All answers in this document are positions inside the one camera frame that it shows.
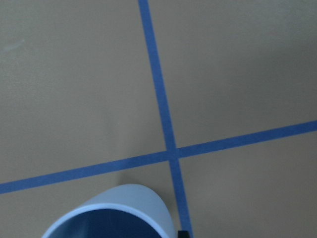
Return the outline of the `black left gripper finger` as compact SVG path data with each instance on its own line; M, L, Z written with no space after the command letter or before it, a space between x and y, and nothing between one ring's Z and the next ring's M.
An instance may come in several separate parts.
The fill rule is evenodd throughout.
M177 238L189 238L189 232L185 230L179 230L177 232Z

